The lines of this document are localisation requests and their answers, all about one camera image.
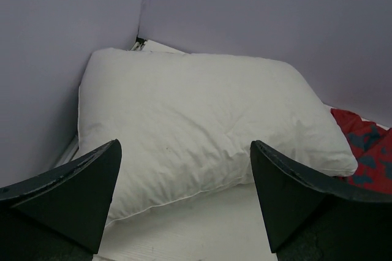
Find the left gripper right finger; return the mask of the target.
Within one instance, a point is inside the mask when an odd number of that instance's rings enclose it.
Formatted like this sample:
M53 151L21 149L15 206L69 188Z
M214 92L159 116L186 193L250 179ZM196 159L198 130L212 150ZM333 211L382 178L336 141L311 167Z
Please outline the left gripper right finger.
M279 260L390 260L391 196L349 185L261 141L251 166Z

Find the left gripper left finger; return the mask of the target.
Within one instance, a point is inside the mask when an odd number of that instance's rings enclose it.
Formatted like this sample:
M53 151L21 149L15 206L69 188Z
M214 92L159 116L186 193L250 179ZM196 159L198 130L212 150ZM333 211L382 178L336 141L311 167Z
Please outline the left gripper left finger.
M121 165L112 140L28 180L1 188L1 260L92 260Z

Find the red pillowcase with grey print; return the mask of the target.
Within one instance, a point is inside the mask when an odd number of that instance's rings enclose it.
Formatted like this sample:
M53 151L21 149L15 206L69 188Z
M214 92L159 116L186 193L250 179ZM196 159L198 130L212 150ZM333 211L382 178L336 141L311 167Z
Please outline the red pillowcase with grey print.
M330 112L345 135L357 160L356 172L340 177L352 186L391 194L391 129L347 110L331 108Z

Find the white pillow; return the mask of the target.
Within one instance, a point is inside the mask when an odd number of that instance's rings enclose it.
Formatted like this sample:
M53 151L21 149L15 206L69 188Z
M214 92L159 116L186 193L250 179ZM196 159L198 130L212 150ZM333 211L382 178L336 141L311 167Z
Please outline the white pillow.
M79 87L79 155L119 140L107 223L253 182L260 140L328 176L358 167L329 109L290 64L249 56L95 51Z

